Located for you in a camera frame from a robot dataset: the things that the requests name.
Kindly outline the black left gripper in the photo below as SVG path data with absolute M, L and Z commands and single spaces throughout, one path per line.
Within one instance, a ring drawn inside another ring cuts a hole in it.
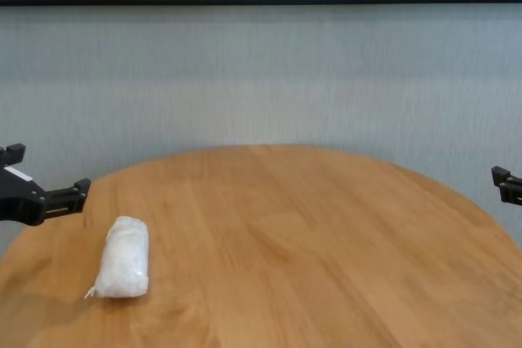
M 57 218 L 83 211 L 91 180 L 83 178 L 71 187 L 43 190 L 29 175 L 11 167 L 24 159 L 22 143 L 0 147 L 1 221 L 38 226 L 44 218 Z

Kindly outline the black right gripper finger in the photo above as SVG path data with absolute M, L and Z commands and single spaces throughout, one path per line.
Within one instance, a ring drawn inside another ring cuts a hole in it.
M 500 166 L 491 169 L 493 185 L 498 188 L 503 203 L 522 202 L 522 179 Z

